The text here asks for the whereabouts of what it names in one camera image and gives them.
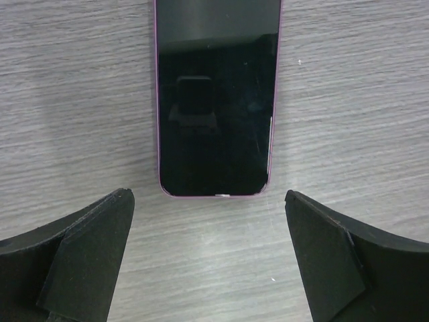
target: pink phone frame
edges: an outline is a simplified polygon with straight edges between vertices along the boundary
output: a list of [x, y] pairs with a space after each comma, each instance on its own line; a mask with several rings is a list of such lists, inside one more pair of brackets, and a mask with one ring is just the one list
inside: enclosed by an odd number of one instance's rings
[[158, 155], [158, 184], [160, 185], [161, 190], [168, 195], [171, 198], [175, 199], [205, 199], [205, 198], [253, 198], [257, 197], [259, 195], [262, 195], [265, 190], [267, 190], [267, 187], [269, 185], [269, 182], [271, 180], [271, 161], [272, 161], [272, 151], [273, 151], [273, 139], [274, 139], [274, 127], [275, 127], [275, 107], [277, 105], [277, 98], [278, 98], [278, 92], [277, 92], [277, 86], [278, 86], [278, 74], [279, 74], [279, 65], [280, 65], [280, 40], [282, 38], [282, 22], [283, 22], [283, 2], [284, 0], [280, 0], [280, 20], [279, 20], [279, 40], [278, 40], [278, 47], [277, 47], [277, 62], [275, 66], [275, 87], [274, 87], [274, 102], [273, 102], [273, 117], [272, 117], [272, 124], [271, 124], [271, 133], [269, 137], [269, 156], [268, 156], [268, 180], [265, 186], [262, 188], [262, 190], [258, 193], [255, 193], [254, 195], [249, 196], [231, 196], [231, 195], [215, 195], [215, 196], [186, 196], [186, 197], [180, 197], [180, 196], [174, 196], [171, 195], [161, 184], [161, 154], [160, 154], [160, 98], [159, 98], [159, 83], [158, 83], [158, 31], [157, 31], [157, 15], [156, 15], [156, 2], [157, 0], [154, 0], [154, 42], [155, 42], [155, 81], [156, 81], [156, 137], [157, 137], [157, 155]]

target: black phone screen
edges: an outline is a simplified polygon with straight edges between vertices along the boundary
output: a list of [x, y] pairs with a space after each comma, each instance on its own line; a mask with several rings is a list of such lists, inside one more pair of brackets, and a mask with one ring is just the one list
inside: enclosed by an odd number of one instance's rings
[[269, 178], [282, 0], [156, 0], [160, 182], [250, 196]]

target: gray wood surface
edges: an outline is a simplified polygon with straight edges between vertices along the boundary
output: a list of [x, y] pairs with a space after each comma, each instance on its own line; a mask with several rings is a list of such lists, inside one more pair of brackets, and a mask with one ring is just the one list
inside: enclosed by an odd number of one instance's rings
[[0, 0], [0, 239], [133, 189], [109, 321], [310, 321], [288, 189], [429, 242], [429, 5], [285, 0], [272, 180], [174, 200], [156, 175], [151, 5]]

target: electronic device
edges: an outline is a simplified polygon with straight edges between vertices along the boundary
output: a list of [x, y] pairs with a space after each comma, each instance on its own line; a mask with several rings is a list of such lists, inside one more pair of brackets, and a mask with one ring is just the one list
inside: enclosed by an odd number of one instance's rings
[[269, 181], [282, 0], [156, 0], [160, 184], [173, 197]]

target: phone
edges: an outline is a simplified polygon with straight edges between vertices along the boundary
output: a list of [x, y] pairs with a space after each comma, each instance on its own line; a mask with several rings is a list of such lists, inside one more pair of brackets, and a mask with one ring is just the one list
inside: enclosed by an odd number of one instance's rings
[[269, 181], [282, 0], [155, 0], [158, 161], [173, 197]]

